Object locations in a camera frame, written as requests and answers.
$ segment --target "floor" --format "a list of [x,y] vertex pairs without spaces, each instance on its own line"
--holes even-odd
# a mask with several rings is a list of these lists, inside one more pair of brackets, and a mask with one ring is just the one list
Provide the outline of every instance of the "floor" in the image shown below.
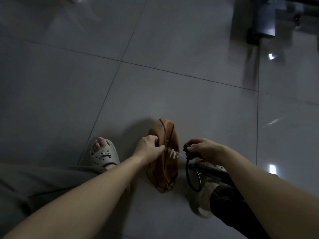
[[[99,136],[125,160],[165,117],[319,197],[317,36],[250,46],[250,24],[249,0],[0,0],[0,162],[86,164]],[[184,174],[159,194],[142,172],[99,236],[244,238],[192,213]]]

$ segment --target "glossy floor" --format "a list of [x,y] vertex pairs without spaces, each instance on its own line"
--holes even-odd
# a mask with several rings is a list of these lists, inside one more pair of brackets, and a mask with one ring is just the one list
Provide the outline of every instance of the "glossy floor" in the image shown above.
[[[99,136],[125,160],[165,117],[319,196],[317,38],[247,45],[248,1],[0,0],[0,162],[86,164]],[[167,194],[141,172],[99,236],[244,238],[188,196],[182,166]]]

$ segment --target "leg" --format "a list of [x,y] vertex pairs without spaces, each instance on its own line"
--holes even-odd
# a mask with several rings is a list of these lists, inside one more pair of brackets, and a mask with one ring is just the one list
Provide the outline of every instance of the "leg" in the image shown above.
[[198,202],[203,210],[211,211],[247,238],[270,238],[236,188],[207,182]]
[[[92,153],[105,146],[99,138]],[[114,164],[106,165],[111,169]],[[102,167],[39,168],[0,164],[0,238],[42,206],[106,171]]]

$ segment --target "person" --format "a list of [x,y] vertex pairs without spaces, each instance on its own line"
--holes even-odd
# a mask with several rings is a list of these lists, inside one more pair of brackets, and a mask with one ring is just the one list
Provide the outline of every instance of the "person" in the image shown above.
[[[4,214],[7,217],[1,221],[1,232],[10,228],[4,238],[94,238],[134,176],[164,151],[163,145],[155,146],[156,141],[156,136],[143,137],[130,158],[104,167],[1,165],[0,204],[7,212],[2,213],[2,220]],[[99,138],[92,153],[97,154],[106,144]],[[319,238],[318,198],[263,171],[224,145],[207,139],[191,139],[188,144],[192,145],[190,152],[199,152],[208,162],[225,167],[270,238]],[[212,194],[218,186],[205,184],[206,193],[199,200],[202,209],[214,213]],[[38,210],[33,207],[32,199],[56,192],[63,194]]]

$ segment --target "gray pants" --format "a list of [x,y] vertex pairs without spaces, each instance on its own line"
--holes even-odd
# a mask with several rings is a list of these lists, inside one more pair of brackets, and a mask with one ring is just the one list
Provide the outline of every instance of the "gray pants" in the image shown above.
[[41,168],[0,163],[0,238],[42,206],[105,171],[91,166]]

